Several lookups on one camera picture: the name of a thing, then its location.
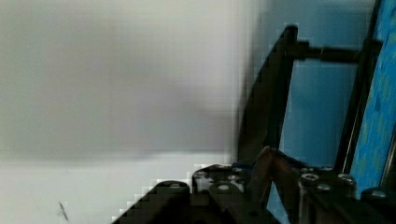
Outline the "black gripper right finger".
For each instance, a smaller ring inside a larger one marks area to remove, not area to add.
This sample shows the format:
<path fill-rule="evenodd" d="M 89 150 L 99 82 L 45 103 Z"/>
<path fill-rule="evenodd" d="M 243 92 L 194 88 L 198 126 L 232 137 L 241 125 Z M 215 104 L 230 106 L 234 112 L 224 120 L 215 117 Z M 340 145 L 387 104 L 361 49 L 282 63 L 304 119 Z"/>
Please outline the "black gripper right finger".
<path fill-rule="evenodd" d="M 290 224 L 300 224 L 300 180 L 308 187 L 327 184 L 330 186 L 329 191 L 334 190 L 352 198 L 356 195 L 356 180 L 351 175 L 335 172 L 334 169 L 310 167 L 277 148 L 264 147 L 253 164 L 248 197 L 266 207 L 267 193 L 275 185 Z"/>

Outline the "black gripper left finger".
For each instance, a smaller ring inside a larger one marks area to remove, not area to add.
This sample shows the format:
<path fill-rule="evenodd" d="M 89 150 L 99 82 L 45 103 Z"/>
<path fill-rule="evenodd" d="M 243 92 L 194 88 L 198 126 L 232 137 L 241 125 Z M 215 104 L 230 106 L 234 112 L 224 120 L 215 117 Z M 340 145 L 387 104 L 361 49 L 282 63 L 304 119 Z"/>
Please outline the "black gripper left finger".
<path fill-rule="evenodd" d="M 228 224 L 265 224 L 265 212 L 248 200 L 248 174 L 241 168 L 215 164 L 192 175 L 194 194 L 205 194 Z"/>

